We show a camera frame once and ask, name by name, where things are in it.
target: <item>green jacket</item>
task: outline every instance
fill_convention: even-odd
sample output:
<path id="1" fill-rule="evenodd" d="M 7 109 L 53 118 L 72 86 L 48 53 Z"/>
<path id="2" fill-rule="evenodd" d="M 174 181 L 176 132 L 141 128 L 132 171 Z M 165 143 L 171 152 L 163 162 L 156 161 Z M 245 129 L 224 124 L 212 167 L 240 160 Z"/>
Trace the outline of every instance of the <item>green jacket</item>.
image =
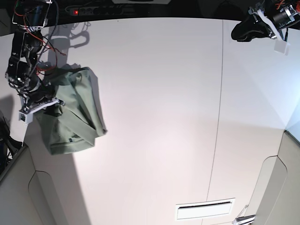
<path id="1" fill-rule="evenodd" d="M 67 154 L 95 146 L 95 138 L 106 133 L 95 107 L 90 75 L 85 67 L 76 72 L 55 75 L 49 81 L 57 89 L 56 104 L 35 113 L 42 129 L 45 146 L 52 155 Z"/>

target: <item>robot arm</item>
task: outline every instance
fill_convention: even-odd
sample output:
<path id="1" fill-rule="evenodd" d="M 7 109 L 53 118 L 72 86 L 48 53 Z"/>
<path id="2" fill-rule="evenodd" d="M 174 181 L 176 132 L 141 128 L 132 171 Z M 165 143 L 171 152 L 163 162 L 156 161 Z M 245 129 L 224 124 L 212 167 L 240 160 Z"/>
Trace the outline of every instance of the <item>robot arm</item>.
<path id="1" fill-rule="evenodd" d="M 58 18 L 58 6 L 53 0 L 18 0 L 15 6 L 13 23 L 18 25 L 18 29 L 13 39 L 6 78 L 9 86 L 20 95 L 22 108 L 19 119 L 26 124 L 32 122 L 33 113 L 38 110 L 56 103 L 64 104 L 54 97 L 54 87 L 44 84 L 38 77 L 38 62 L 49 43 L 49 40 L 47 43 L 42 41 L 40 29 L 47 24 L 48 11 L 53 2 Z"/>
<path id="2" fill-rule="evenodd" d="M 287 41 L 282 29 L 300 21 L 298 0 L 265 0 L 250 7 L 244 21 L 237 24 L 231 36 L 238 42 L 254 38 L 272 38 Z"/>

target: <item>white panel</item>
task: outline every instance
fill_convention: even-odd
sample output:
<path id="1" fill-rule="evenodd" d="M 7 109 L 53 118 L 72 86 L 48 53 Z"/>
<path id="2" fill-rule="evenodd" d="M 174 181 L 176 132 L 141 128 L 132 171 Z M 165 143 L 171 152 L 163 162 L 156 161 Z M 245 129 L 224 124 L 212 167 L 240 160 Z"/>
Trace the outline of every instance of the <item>white panel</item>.
<path id="1" fill-rule="evenodd" d="M 43 225 L 57 225 L 36 173 L 28 184 L 28 192 Z"/>
<path id="2" fill-rule="evenodd" d="M 207 201 L 235 197 L 232 214 L 202 225 L 233 221 L 249 204 L 263 161 L 278 154 L 300 97 L 300 31 L 291 29 L 288 56 L 268 38 L 231 39 L 238 22 L 224 21 L 223 80 L 214 167 Z"/>
<path id="3" fill-rule="evenodd" d="M 193 208 L 179 208 L 177 219 L 202 218 L 229 214 L 232 203 Z"/>
<path id="4" fill-rule="evenodd" d="M 266 225 L 300 224 L 300 146 L 288 134 L 282 138 L 278 157 L 287 168 L 287 177 Z"/>
<path id="5" fill-rule="evenodd" d="M 258 207 L 263 199 L 265 190 L 267 189 L 277 158 L 277 156 L 269 157 L 263 162 L 262 169 L 259 173 L 259 177 L 252 194 L 251 201 L 245 212 L 245 216 L 256 214 Z"/>
<path id="6" fill-rule="evenodd" d="M 0 224 L 44 225 L 28 192 L 34 172 L 30 152 L 26 149 L 0 183 Z"/>
<path id="7" fill-rule="evenodd" d="M 261 204 L 259 205 L 259 208 L 257 210 L 253 225 L 266 224 L 270 213 L 272 212 L 274 205 L 277 202 L 277 199 L 281 193 L 281 190 L 285 185 L 286 177 L 286 166 L 277 157 L 270 181 L 263 195 Z"/>
<path id="8" fill-rule="evenodd" d="M 50 211 L 53 214 L 56 223 L 58 225 L 69 225 L 62 209 L 60 199 L 57 196 L 56 188 L 51 176 L 42 171 L 36 171 L 36 175 L 38 176 L 40 186 L 44 192 Z"/>
<path id="9" fill-rule="evenodd" d="M 82 23 L 60 26 L 54 38 L 64 36 L 69 43 L 57 39 L 54 44 L 64 50 L 82 43 L 84 37 L 65 36 L 82 30 Z M 86 33 L 89 43 L 69 48 L 67 63 L 88 66 L 97 75 L 108 133 L 95 148 L 51 157 L 34 127 L 26 142 L 36 168 L 51 175 L 69 224 L 87 224 L 74 203 L 77 191 L 70 192 L 80 187 L 93 225 L 172 225 L 174 205 L 207 197 L 220 101 L 222 21 L 96 21 Z"/>

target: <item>white plastic part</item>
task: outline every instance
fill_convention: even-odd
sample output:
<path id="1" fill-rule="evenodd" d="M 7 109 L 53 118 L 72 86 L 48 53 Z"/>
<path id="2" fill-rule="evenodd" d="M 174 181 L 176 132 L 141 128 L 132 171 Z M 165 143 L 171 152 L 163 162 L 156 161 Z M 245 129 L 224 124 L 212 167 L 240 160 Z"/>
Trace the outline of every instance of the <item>white plastic part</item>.
<path id="1" fill-rule="evenodd" d="M 271 28 L 271 30 L 277 37 L 277 39 L 275 41 L 274 51 L 276 51 L 278 53 L 282 53 L 284 55 L 288 55 L 290 44 L 281 38 L 280 33 L 276 29 L 275 25 L 272 23 L 272 21 L 270 19 L 265 17 L 265 15 L 263 14 L 263 12 L 260 9 L 257 10 L 256 14 L 259 15 L 259 17 L 262 19 L 262 21 L 264 21 Z"/>
<path id="2" fill-rule="evenodd" d="M 255 220 L 255 215 L 248 217 L 240 217 L 236 218 L 233 222 L 233 225 L 248 225 L 251 224 Z"/>
<path id="3" fill-rule="evenodd" d="M 33 114 L 37 111 L 40 111 L 41 109 L 44 109 L 48 106 L 52 106 L 56 103 L 59 103 L 60 100 L 57 98 L 53 98 L 51 102 L 40 104 L 37 107 L 31 109 L 29 112 L 23 112 L 22 110 L 19 111 L 19 120 L 22 120 L 25 122 L 25 124 L 30 124 L 33 121 Z"/>
<path id="4" fill-rule="evenodd" d="M 212 218 L 229 215 L 234 199 L 176 205 L 175 220 Z"/>

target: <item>red wire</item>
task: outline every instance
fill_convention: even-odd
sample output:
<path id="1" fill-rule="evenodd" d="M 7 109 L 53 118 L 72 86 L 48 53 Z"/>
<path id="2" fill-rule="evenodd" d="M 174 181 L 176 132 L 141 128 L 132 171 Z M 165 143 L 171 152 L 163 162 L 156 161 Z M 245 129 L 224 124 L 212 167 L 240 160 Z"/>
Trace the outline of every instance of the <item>red wire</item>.
<path id="1" fill-rule="evenodd" d="M 18 13 L 15 11 L 15 7 L 16 7 L 16 5 L 17 5 L 17 2 L 18 2 L 18 0 L 17 0 L 17 1 L 15 1 L 14 13 L 15 13 L 16 15 L 18 15 L 18 16 L 24 16 L 24 15 L 18 14 Z"/>
<path id="2" fill-rule="evenodd" d="M 40 39 L 39 37 L 35 36 L 34 34 L 32 34 L 32 33 L 29 31 L 29 29 L 28 29 L 28 27 L 27 27 L 27 24 L 26 24 L 26 21 L 25 21 L 25 16 L 23 16 L 23 21 L 24 21 L 24 26 L 25 26 L 25 29 L 27 30 L 27 32 L 28 32 L 30 35 L 32 35 L 33 37 L 35 37 L 37 40 L 39 40 L 39 41 L 43 42 L 45 45 L 47 45 L 47 43 L 46 43 L 44 40 Z M 48 70 L 51 70 L 51 69 L 54 69 L 54 68 L 57 67 L 57 54 L 56 54 L 56 51 L 52 48 L 52 46 L 50 46 L 50 45 L 47 45 L 47 46 L 48 46 L 52 51 L 54 51 L 54 53 L 55 53 L 55 60 L 56 60 L 55 66 L 49 67 L 49 68 L 47 68 L 47 69 L 42 69 L 42 68 L 37 67 L 37 73 L 39 73 L 39 71 L 48 71 Z"/>
<path id="3" fill-rule="evenodd" d="M 32 34 L 32 33 L 29 31 L 29 29 L 28 29 L 28 27 L 27 27 L 27 24 L 26 24 L 26 22 L 25 22 L 25 16 L 23 16 L 23 21 L 24 21 L 24 26 L 25 26 L 25 29 L 27 30 L 27 32 L 28 32 L 31 36 L 35 37 L 37 40 L 43 42 L 43 43 L 46 45 L 47 43 L 46 43 L 44 40 L 40 39 L 39 37 L 35 36 L 34 34 Z M 54 49 L 53 49 L 50 45 L 47 45 L 47 46 L 48 46 L 51 50 L 54 51 Z"/>
<path id="4" fill-rule="evenodd" d="M 281 0 L 279 4 L 276 4 L 277 5 L 277 8 L 276 9 L 279 9 L 280 6 L 282 5 L 282 3 L 284 2 L 285 0 Z"/>

